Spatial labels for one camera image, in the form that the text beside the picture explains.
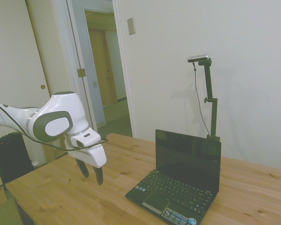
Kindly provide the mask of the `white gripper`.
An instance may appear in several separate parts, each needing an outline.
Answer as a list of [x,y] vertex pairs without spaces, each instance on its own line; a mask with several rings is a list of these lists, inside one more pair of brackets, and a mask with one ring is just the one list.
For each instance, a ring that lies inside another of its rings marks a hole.
[[[101,140],[100,135],[78,135],[71,138],[65,139],[65,146],[70,156],[76,158],[77,165],[85,178],[89,177],[89,171],[85,163],[92,165],[96,174],[96,180],[98,185],[102,185],[104,181],[102,166],[106,163],[106,155],[104,148],[101,144],[89,147],[90,145],[96,144]],[[77,142],[82,143],[82,150],[74,150],[74,147],[78,147]]]

